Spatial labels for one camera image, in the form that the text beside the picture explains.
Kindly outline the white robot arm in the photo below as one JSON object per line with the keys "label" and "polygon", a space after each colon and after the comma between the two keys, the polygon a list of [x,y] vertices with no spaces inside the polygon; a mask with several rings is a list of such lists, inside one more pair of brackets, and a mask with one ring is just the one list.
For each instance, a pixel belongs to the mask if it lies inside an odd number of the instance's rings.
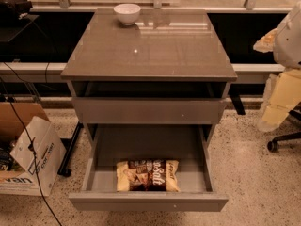
{"label": "white robot arm", "polygon": [[301,2],[277,28],[261,37],[253,49],[272,52],[274,61],[285,67],[279,75],[270,74],[265,83],[257,127],[260,131],[271,132],[301,103]]}

